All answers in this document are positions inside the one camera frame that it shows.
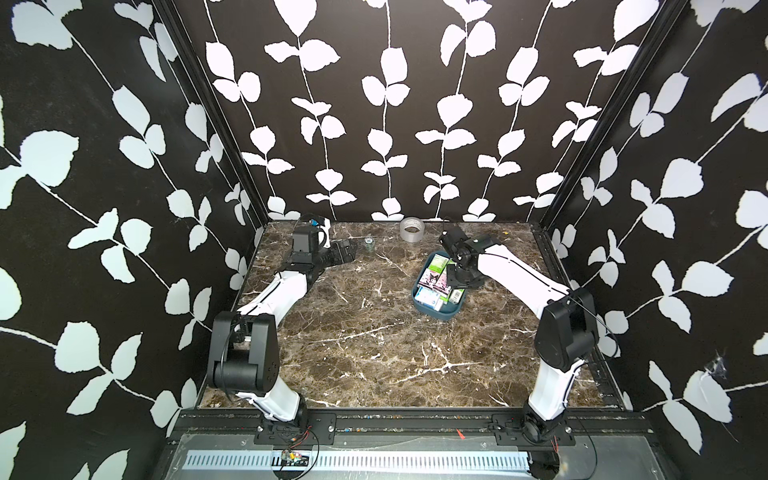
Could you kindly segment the blue tissue pack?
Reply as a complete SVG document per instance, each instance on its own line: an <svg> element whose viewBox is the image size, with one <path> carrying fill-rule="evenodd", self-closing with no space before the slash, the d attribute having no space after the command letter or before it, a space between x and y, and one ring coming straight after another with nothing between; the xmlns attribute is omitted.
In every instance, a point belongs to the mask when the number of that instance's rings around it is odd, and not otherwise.
<svg viewBox="0 0 768 480"><path fill-rule="evenodd" d="M440 311L445 304L445 296L439 292L420 286L414 296L414 300L425 307L428 307L434 311Z"/></svg>

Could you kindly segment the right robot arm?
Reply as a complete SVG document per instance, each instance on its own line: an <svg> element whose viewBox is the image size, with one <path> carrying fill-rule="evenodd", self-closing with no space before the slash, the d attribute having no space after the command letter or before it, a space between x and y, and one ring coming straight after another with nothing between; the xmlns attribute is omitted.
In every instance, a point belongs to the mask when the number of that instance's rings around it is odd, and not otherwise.
<svg viewBox="0 0 768 480"><path fill-rule="evenodd" d="M539 369L521 429L529 441L543 442L562 421L578 371L598 343L593 296L539 273L488 235L470 238L454 227L442 233L440 243L451 260L450 286L477 288L493 279L539 320L534 338Z"/></svg>

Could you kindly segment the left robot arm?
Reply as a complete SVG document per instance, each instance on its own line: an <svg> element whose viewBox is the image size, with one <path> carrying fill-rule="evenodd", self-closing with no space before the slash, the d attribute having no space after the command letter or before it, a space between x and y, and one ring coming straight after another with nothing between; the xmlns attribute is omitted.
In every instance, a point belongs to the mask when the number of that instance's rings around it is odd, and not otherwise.
<svg viewBox="0 0 768 480"><path fill-rule="evenodd" d="M303 425L306 402L280 377L277 329L326 269L351 263L356 254L357 243L347 239L295 250L255 299L220 312L213 323L208 384L249 401L269 420Z"/></svg>

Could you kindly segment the pink kuromi tissue pack top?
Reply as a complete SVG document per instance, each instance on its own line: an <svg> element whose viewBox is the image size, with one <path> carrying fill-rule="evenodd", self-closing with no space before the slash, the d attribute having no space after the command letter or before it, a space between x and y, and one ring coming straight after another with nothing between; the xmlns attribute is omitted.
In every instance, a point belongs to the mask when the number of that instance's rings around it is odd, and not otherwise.
<svg viewBox="0 0 768 480"><path fill-rule="evenodd" d="M445 271L443 271L441 274L435 274L428 270L428 268L423 272L422 276L420 277L419 284L421 286L433 289L433 285L437 278L441 275L444 275L447 277L447 274Z"/></svg>

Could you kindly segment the green tissue pack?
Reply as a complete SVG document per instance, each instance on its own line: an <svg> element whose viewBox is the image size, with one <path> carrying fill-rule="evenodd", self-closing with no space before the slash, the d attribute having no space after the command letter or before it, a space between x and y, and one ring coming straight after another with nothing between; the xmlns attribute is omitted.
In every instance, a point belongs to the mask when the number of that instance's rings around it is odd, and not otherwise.
<svg viewBox="0 0 768 480"><path fill-rule="evenodd" d="M464 289L454 288L451 291L451 294L450 294L450 297L449 297L449 302L451 304L459 304L459 303L461 303L463 301L464 292L465 292Z"/></svg>
<svg viewBox="0 0 768 480"><path fill-rule="evenodd" d="M449 263L450 259L448 257L435 253L431 257L428 270L435 274L441 274Z"/></svg>

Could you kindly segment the teal storage box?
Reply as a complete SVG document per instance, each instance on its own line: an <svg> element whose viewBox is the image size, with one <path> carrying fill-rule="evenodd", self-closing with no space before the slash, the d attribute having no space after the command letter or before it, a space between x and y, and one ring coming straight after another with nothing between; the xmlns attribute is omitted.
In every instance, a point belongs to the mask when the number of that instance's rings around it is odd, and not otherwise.
<svg viewBox="0 0 768 480"><path fill-rule="evenodd" d="M428 256L411 291L413 304L419 312L449 321L460 311L466 294L464 289L447 284L447 267L452 264L444 251Z"/></svg>

